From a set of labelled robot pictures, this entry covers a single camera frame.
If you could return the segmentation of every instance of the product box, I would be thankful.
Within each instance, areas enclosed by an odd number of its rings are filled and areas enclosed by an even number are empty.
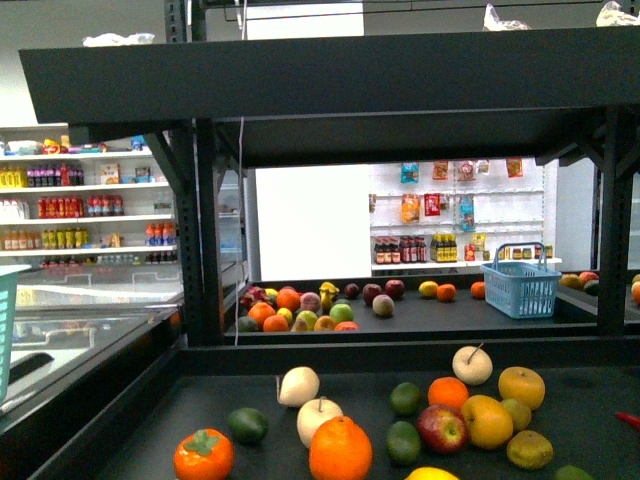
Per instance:
[[[100,167],[100,183],[114,185],[120,183],[120,164],[108,163]]]

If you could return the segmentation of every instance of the pear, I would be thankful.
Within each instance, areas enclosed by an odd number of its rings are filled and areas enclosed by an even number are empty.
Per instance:
[[[289,370],[280,384],[277,380],[278,403],[286,407],[301,407],[315,398],[320,389],[320,379],[309,367],[295,367]]]

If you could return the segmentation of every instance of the green basket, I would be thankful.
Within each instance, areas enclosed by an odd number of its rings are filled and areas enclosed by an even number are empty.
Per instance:
[[[0,266],[0,402],[7,396],[9,387],[18,272],[29,268],[29,265]]]

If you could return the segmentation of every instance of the green lime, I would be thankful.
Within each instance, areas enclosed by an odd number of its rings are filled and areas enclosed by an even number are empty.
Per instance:
[[[412,465],[420,454],[420,435],[416,427],[400,420],[387,430],[387,454],[395,465]]]
[[[554,480],[593,480],[593,477],[581,468],[565,465],[556,470]]]
[[[231,437],[240,443],[256,443],[269,431],[269,420],[255,408],[243,407],[229,414],[227,424]]]
[[[259,332],[260,327],[258,326],[258,322],[256,322],[251,317],[240,317],[238,318],[238,327],[239,331],[242,333],[245,332]]]
[[[404,382],[393,389],[389,400],[391,401],[391,408],[396,414],[408,417],[416,413],[420,408],[422,393],[415,384]]]

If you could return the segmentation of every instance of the lemon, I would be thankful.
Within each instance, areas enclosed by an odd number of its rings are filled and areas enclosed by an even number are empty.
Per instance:
[[[432,281],[422,282],[418,288],[418,291],[424,298],[436,298],[437,290],[438,284]]]
[[[280,308],[278,309],[278,311],[276,312],[276,315],[282,315],[284,318],[287,319],[287,323],[289,324],[289,328],[291,328],[291,326],[293,325],[293,313],[291,313],[291,310],[289,310],[288,308]]]
[[[435,467],[416,468],[404,480],[460,480],[455,475],[450,474],[446,470]]]

